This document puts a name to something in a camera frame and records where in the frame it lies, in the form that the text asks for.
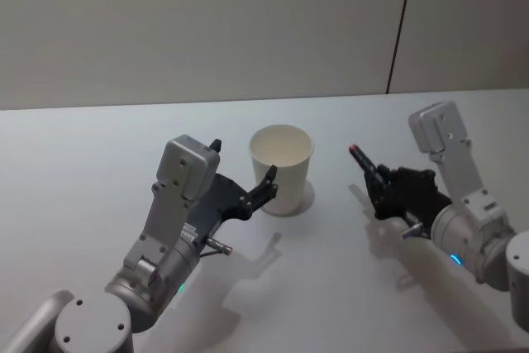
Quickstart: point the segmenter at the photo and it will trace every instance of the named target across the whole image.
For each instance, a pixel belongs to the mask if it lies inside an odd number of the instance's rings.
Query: white table
[[[446,99],[463,114],[487,188],[527,229],[529,90],[1,112],[0,342],[55,290],[105,286],[145,221],[166,141],[222,138],[219,172],[250,188],[250,136],[282,122],[315,141],[313,205],[227,222],[217,237],[234,255],[204,259],[157,325],[135,336],[137,351],[529,346],[506,293],[475,284],[429,241],[401,241],[401,222],[372,222],[357,198],[364,180],[347,146],[388,166],[432,167],[407,116]]]

